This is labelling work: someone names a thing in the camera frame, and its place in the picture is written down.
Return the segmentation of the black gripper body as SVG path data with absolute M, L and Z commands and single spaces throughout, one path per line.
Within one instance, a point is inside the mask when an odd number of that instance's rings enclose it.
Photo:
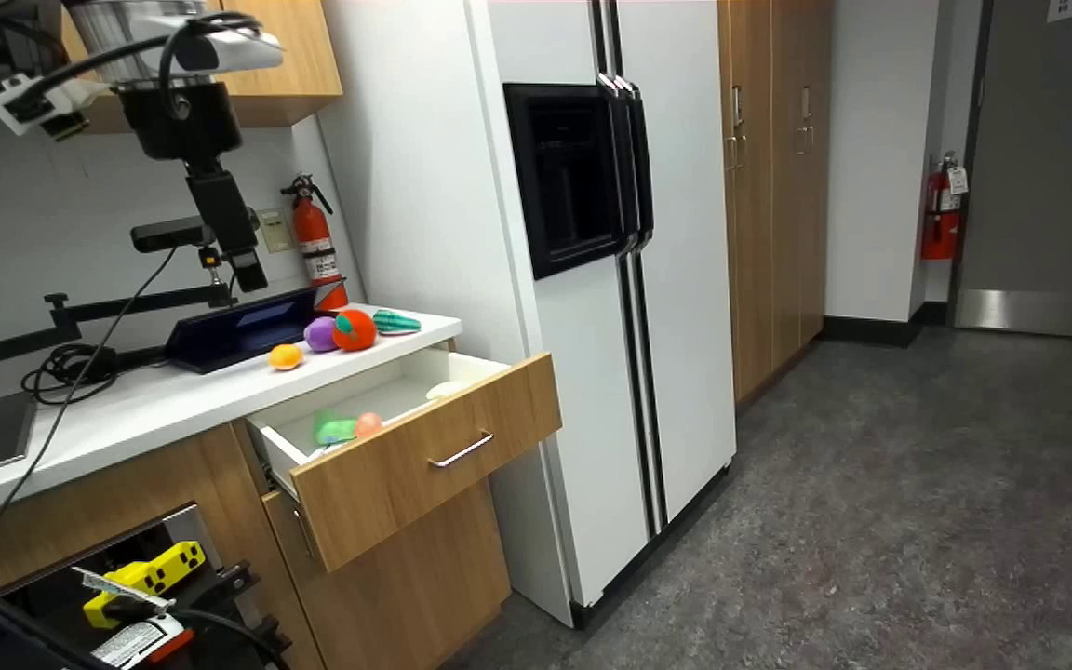
M 122 117 L 153 161 L 184 161 L 203 223 L 224 248 L 242 290 L 265 290 L 267 274 L 256 258 L 252 212 L 224 168 L 224 153 L 242 145 L 224 80 L 179 90 L 122 90 Z

